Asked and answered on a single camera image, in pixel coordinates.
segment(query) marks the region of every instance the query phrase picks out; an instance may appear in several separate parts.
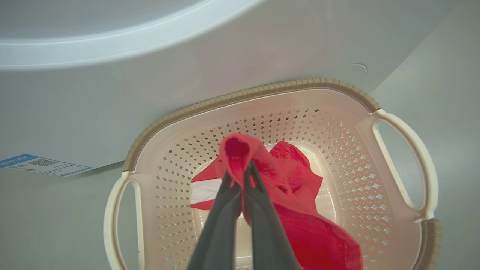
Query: qr code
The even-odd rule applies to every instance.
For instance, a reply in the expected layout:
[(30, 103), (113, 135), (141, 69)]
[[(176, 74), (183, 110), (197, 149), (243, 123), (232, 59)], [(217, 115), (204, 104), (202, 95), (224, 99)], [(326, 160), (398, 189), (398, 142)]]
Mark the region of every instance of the qr code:
[(54, 161), (51, 161), (51, 160), (43, 160), (43, 159), (39, 159), (39, 160), (34, 160), (32, 162), (28, 162), (28, 164), (32, 164), (32, 165), (36, 165), (36, 166), (42, 166), (42, 167), (46, 167), (46, 166), (50, 166), (52, 164), (55, 164), (56, 162)]

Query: basket rim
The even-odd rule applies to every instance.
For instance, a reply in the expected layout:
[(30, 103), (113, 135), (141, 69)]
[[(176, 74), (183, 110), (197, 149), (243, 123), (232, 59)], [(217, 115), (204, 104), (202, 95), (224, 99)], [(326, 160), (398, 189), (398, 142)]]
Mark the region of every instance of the basket rim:
[(124, 172), (132, 172), (135, 170), (137, 160), (143, 148), (150, 139), (167, 126), (184, 120), (186, 118), (207, 112), (209, 110), (218, 109), (224, 106), (240, 103), (256, 98), (263, 98), (275, 94), (302, 91), (313, 88), (323, 88), (337, 91), (353, 98), (359, 102), (365, 109), (372, 113), (381, 109), (380, 104), (362, 89), (344, 81), (329, 78), (309, 78), (300, 80), (290, 80), (278, 83), (272, 83), (244, 90), (221, 95), (215, 98), (206, 99), (172, 111), (150, 124), (142, 133), (138, 135), (134, 143), (128, 151), (127, 157), (123, 164)]
[[(192, 116), (215, 110), (224, 106), (263, 98), (281, 93), (296, 92), (308, 89), (329, 89), (343, 93), (360, 103), (369, 113), (382, 107), (367, 92), (347, 82), (330, 78), (308, 78), (299, 80), (282, 81), (206, 99), (181, 109), (172, 111), (150, 124), (136, 138), (130, 147), (123, 165), (124, 172), (134, 172), (137, 160), (146, 144), (162, 129)], [(439, 259), (441, 242), (440, 221), (431, 219), (421, 222), (420, 251), (413, 266), (413, 270), (433, 270)]]

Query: plastic laundry basket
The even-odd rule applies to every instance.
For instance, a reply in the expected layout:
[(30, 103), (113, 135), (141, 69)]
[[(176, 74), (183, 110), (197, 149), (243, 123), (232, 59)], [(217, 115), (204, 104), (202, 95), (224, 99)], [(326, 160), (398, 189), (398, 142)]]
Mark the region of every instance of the plastic laundry basket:
[[(378, 132), (386, 122), (417, 159), (424, 203), (410, 201)], [(231, 133), (267, 148), (297, 146), (324, 177), (318, 212), (362, 246), (365, 269), (433, 269), (440, 224), (433, 219), (438, 184), (432, 159), (413, 130), (362, 90), (338, 80), (281, 82), (223, 95), (172, 112), (132, 145), (108, 198), (104, 240), (112, 269), (126, 270), (117, 235), (125, 187), (135, 187), (140, 269), (184, 269), (208, 211), (190, 208), (190, 182)], [(237, 220), (236, 269), (252, 270), (250, 228)]]

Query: basket handle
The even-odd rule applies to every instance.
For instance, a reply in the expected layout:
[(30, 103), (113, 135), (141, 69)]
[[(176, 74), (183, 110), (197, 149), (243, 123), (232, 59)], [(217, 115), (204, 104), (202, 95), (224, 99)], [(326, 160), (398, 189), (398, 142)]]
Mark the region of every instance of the basket handle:
[[(387, 165), (392, 172), (393, 178), (400, 190), (400, 193), (405, 200), (405, 203), (415, 211), (419, 211), (422, 215), (421, 220), (429, 220), (434, 218), (433, 212), (437, 208), (438, 203), (438, 180), (437, 180), (437, 173), (435, 171), (435, 166), (432, 161), (432, 157), (428, 153), (428, 150), (425, 144), (422, 142), (420, 137), (413, 131), (409, 125), (403, 122), (400, 118), (396, 117), (391, 113), (387, 113), (383, 109), (377, 110), (374, 115), (377, 116), (377, 120), (373, 124), (373, 133), (375, 138), (380, 146), (380, 149), (385, 157)], [(393, 129), (395, 129), (403, 140), (406, 142), (410, 151), (412, 151), (413, 156), (415, 157), (417, 164), (420, 169), (421, 179), (423, 181), (423, 206), (418, 208), (416, 207), (410, 198), (403, 186), (402, 181), (400, 180), (400, 176), (396, 171), (396, 168), (388, 154), (388, 150), (382, 140), (380, 132), (378, 131), (378, 124), (379, 122), (385, 122), (390, 125)]]
[(103, 242), (107, 259), (112, 270), (128, 270), (120, 251), (118, 241), (118, 211), (123, 192), (127, 187), (129, 172), (123, 172), (108, 196), (103, 218)]

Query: label sticker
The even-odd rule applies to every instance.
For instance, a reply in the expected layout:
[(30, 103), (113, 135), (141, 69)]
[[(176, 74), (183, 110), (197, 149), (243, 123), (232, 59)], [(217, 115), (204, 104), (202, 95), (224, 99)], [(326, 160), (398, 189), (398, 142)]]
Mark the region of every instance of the label sticker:
[(10, 168), (62, 177), (92, 169), (92, 167), (80, 166), (27, 154), (0, 161), (0, 168)]

